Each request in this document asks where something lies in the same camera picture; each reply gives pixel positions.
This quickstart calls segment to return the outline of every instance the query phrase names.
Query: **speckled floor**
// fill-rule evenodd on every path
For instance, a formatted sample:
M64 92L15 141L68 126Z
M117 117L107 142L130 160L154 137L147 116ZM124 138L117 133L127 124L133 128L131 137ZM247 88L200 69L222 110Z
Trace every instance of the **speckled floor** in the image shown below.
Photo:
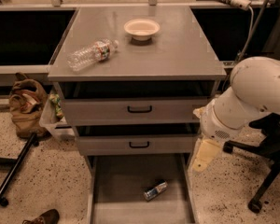
M246 128L238 141L256 145L261 138L259 132ZM0 112L0 156L16 158L23 145L10 114ZM201 173L189 170L199 223L280 224L280 175L261 199L260 214L246 205L268 172L266 160L240 150L233 155L220 153ZM0 167L0 184L6 174L7 168ZM84 224L90 180L74 142L52 137L42 141L31 148L6 192L9 206L0 206L0 224L22 223L50 208L59 211L59 224Z

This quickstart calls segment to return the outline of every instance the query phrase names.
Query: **white bowl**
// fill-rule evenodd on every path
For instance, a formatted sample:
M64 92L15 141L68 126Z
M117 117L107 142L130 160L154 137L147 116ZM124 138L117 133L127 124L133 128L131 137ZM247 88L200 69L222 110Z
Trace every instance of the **white bowl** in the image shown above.
M124 24L124 30L138 41L149 40L160 30L160 26L152 20L135 19Z

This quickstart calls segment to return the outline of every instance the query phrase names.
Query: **bottle label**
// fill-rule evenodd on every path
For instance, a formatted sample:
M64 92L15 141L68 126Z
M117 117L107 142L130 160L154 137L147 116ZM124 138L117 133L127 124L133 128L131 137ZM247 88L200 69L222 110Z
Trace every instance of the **bottle label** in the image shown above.
M101 61L105 60L110 55L110 47L103 41L95 42L95 46L100 50L101 53Z

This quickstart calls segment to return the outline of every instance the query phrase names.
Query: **plastic container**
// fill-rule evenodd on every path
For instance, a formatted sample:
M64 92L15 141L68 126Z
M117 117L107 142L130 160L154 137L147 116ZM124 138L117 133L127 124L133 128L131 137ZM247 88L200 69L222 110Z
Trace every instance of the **plastic container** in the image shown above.
M80 71L90 65L108 59L118 46L119 42L117 40L102 39L90 46L70 53L67 56L67 61L73 71Z
M49 99L45 104L39 120L39 125L46 128L50 134L59 141L75 138L73 129L68 126L66 122L59 121L56 117L54 105Z

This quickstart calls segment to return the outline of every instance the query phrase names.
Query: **backpack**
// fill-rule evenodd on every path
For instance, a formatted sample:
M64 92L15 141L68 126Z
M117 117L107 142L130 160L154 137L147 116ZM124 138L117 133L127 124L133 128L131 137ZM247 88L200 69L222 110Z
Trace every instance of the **backpack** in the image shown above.
M16 125L19 138L29 138L32 133L37 137L47 136L48 131L40 127L39 120L48 95L42 85L25 74L17 73L9 95L11 120Z

